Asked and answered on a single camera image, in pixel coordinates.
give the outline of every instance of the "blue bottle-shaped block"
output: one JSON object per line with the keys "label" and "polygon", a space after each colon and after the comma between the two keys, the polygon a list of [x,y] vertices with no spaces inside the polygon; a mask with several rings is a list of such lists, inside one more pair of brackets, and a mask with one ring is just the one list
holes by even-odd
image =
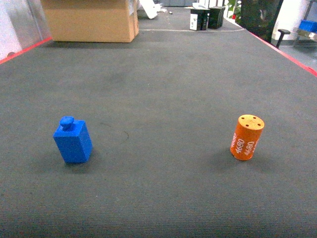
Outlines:
{"label": "blue bottle-shaped block", "polygon": [[89,160],[93,145],[84,120],[63,117],[53,138],[66,163],[84,163]]}

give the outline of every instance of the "brown cardboard box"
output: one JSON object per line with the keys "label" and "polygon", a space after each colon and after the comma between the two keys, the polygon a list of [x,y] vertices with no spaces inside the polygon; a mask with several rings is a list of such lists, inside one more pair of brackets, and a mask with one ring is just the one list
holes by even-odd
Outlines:
{"label": "brown cardboard box", "polygon": [[136,0],[41,3],[54,41],[128,43],[139,33]]}

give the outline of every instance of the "blue container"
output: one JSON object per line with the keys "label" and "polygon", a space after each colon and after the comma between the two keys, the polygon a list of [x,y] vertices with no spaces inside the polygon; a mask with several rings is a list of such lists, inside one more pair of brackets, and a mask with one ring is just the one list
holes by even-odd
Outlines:
{"label": "blue container", "polygon": [[317,22],[302,20],[299,29],[309,32],[317,32]]}
{"label": "blue container", "polygon": [[89,160],[93,145],[84,120],[63,117],[53,138],[66,163],[84,163]]}

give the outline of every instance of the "orange canister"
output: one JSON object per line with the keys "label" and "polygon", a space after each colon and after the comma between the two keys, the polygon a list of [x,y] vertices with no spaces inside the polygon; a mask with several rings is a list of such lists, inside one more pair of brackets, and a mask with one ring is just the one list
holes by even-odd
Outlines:
{"label": "orange canister", "polygon": [[264,121],[257,116],[242,115],[238,118],[230,147],[236,159],[245,161],[252,158],[263,128]]}

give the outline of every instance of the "red border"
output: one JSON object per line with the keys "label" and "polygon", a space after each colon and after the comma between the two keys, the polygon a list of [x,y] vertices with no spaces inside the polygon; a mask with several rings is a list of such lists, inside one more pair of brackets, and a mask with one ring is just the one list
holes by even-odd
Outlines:
{"label": "red border", "polygon": [[36,43],[36,44],[34,44],[34,45],[28,47],[28,48],[25,48],[25,49],[19,51],[18,53],[15,53],[15,54],[13,54],[13,55],[7,57],[7,58],[1,59],[1,60],[0,60],[0,64],[5,63],[5,62],[7,62],[7,61],[9,61],[9,60],[11,60],[11,59],[13,59],[13,58],[15,58],[15,57],[17,57],[17,56],[23,54],[23,53],[25,53],[25,52],[28,52],[28,51],[30,51],[31,49],[34,49],[35,47],[37,47],[37,46],[39,46],[39,45],[41,45],[41,44],[43,44],[43,43],[45,43],[45,42],[47,42],[47,41],[50,41],[51,39],[52,39],[51,37],[48,37],[48,38],[46,38],[45,40],[42,40],[42,41],[40,41],[40,42],[38,42],[38,43]]}
{"label": "red border", "polygon": [[304,70],[308,71],[309,73],[311,73],[312,75],[317,77],[317,71],[315,71],[314,69],[304,65],[303,63],[300,63],[297,59],[294,59],[293,57],[289,56],[288,54],[284,53],[283,51],[281,51],[278,48],[274,47],[273,45],[269,44],[268,42],[262,40],[260,37],[256,36],[255,34],[253,34],[251,32],[250,32],[250,34],[253,35],[254,37],[258,38],[260,41],[262,41],[267,46],[270,46],[275,51],[279,52],[281,55],[283,55],[284,57],[286,57],[287,59],[289,59],[293,63],[297,64],[299,67],[303,68]]}

